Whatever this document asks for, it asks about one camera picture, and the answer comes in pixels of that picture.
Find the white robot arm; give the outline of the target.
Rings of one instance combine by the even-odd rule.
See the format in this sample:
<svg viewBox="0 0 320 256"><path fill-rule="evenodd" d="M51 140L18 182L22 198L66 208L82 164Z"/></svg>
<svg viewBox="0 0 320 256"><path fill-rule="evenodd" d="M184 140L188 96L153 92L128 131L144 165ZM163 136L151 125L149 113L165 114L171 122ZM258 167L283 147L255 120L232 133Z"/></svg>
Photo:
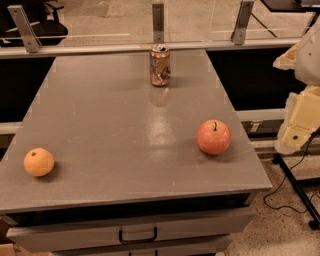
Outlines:
<svg viewBox="0 0 320 256"><path fill-rule="evenodd" d="M286 100L275 149L288 155L299 151L320 128L320 24L313 25L299 43L277 57L273 66L292 69L295 78L306 85L299 94L291 92Z"/></svg>

